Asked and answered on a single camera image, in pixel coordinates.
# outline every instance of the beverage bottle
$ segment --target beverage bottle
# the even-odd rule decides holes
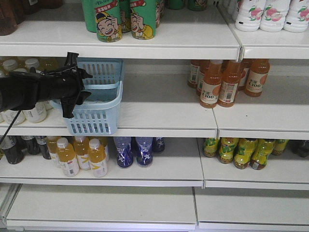
[[[309,23],[309,0],[292,0],[283,29],[290,32],[304,32]]]
[[[57,151],[57,141],[61,136],[47,136],[47,147],[49,151],[50,158],[52,159],[54,165],[60,168],[59,156]]]
[[[66,176],[75,176],[79,171],[76,154],[67,138],[57,140],[57,153],[62,172]]]
[[[0,36],[12,34],[17,29],[11,0],[0,1]]]
[[[239,139],[239,145],[237,154],[234,157],[234,165],[239,169],[245,169],[248,167],[251,155],[253,154],[256,146],[257,139],[241,138]]]
[[[240,75],[239,87],[238,90],[244,90],[246,87],[247,78],[249,75],[250,67],[252,65],[253,59],[243,59],[241,65],[243,70]]]
[[[206,157],[212,158],[217,154],[219,139],[206,138],[203,145],[203,152]]]
[[[204,75],[199,103],[205,108],[213,108],[217,105],[222,82],[222,62],[221,59],[211,60],[209,68]]]
[[[131,137],[114,137],[117,148],[117,164],[119,167],[127,168],[133,163],[133,153],[131,150]]]
[[[245,88],[245,94],[250,97],[261,96],[269,69],[270,64],[268,59],[256,59],[253,61]]]
[[[285,151],[288,142],[288,139],[276,139],[272,154],[275,156],[281,155]]]
[[[83,170],[90,170],[88,155],[89,139],[85,136],[75,136],[73,147],[77,155],[79,167]]]
[[[44,159],[50,160],[50,155],[47,147],[46,136],[35,136],[35,139],[39,145],[40,152]]]
[[[265,4],[266,0],[242,0],[235,27],[247,32],[258,30]]]
[[[261,170],[267,165],[268,156],[271,154],[275,140],[259,139],[257,148],[250,160],[250,166],[255,170]]]
[[[260,29],[268,32],[281,31],[289,10],[289,5],[290,0],[267,0]]]
[[[222,84],[218,99],[220,106],[231,107],[234,105],[240,81],[240,65],[240,62],[230,60],[226,70],[222,74]]]
[[[105,176],[107,174],[106,155],[98,139],[90,140],[88,154],[93,175],[95,177]]]
[[[135,137],[139,153],[136,157],[137,163],[141,166],[148,166],[153,161],[152,137]]]
[[[210,64],[209,59],[202,59],[200,61],[199,72],[197,74],[198,84],[197,84],[197,95],[200,96],[203,88],[204,76],[207,72]]]
[[[188,86],[197,87],[197,74],[199,73],[199,59],[192,59],[190,64],[190,76],[188,78]]]
[[[0,144],[5,157],[10,164],[17,164],[23,160],[24,154],[16,144],[16,138],[14,136],[7,135]]]
[[[163,137],[154,137],[152,144],[152,152],[161,153],[165,149],[165,142]]]
[[[234,150],[238,141],[239,138],[221,138],[221,147],[219,149],[219,161],[221,163],[231,163],[233,161]]]

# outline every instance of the bottle cap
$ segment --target bottle cap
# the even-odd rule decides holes
[[[57,140],[57,147],[59,148],[66,148],[68,144],[69,142],[67,138],[60,138]]]
[[[99,139],[92,139],[89,141],[89,148],[98,149],[100,147]]]
[[[13,71],[18,68],[18,63],[14,59],[7,59],[2,65],[7,71]]]

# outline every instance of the white shelf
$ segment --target white shelf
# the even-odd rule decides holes
[[[120,41],[100,42],[86,30],[81,4],[41,9],[0,38],[2,56],[66,57],[68,51],[81,57],[237,59],[239,44],[212,5],[202,12],[166,9],[156,36],[146,41],[124,33]]]
[[[308,231],[307,191],[195,188],[200,229]]]
[[[250,166],[240,170],[233,163],[220,163],[217,157],[201,155],[201,162],[206,188],[309,190],[309,157],[299,157],[290,149],[280,156],[270,155],[267,166],[259,171]]]
[[[65,231],[188,231],[196,215],[191,188],[23,185],[7,228]]]
[[[240,31],[226,9],[219,10],[241,46],[240,58],[309,59],[309,30],[293,33],[285,30]]]
[[[139,166],[134,157],[132,166],[123,169],[117,165],[115,147],[109,140],[108,173],[101,178],[95,178],[91,170],[79,170],[76,176],[66,177],[51,160],[41,155],[26,155],[15,165],[3,157],[0,181],[38,185],[202,187],[203,172],[196,139],[166,138],[165,141],[166,149],[161,154],[154,154],[149,167]]]

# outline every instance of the bottle label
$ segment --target bottle label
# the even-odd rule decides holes
[[[89,155],[85,154],[83,156],[77,156],[78,164],[81,169],[83,170],[89,170],[90,169],[90,163],[89,163]]]
[[[63,174],[66,176],[69,177],[75,176],[79,171],[79,166],[76,157],[74,157],[74,159],[68,162],[59,162],[59,163],[63,171]]]
[[[209,85],[203,82],[201,101],[206,104],[214,104],[218,101],[221,84]]]
[[[234,102],[237,88],[238,88],[238,83],[229,84],[223,81],[221,85],[220,94],[219,94],[219,100],[222,102],[226,102],[226,103]]]
[[[91,170],[95,177],[102,177],[106,175],[107,173],[106,159],[98,163],[90,162],[90,164],[91,164]]]
[[[246,89],[252,93],[262,92],[263,85],[265,84],[267,74],[259,74],[250,71]]]

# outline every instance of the white bottle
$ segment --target white bottle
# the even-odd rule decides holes
[[[266,0],[242,0],[235,27],[241,31],[258,30]]]
[[[47,117],[47,111],[43,102],[38,102],[31,110],[23,110],[26,119],[32,123],[42,122]]]
[[[309,0],[292,0],[283,29],[290,32],[304,32],[309,23]]]
[[[267,0],[260,29],[268,32],[281,31],[288,13],[290,0]]]

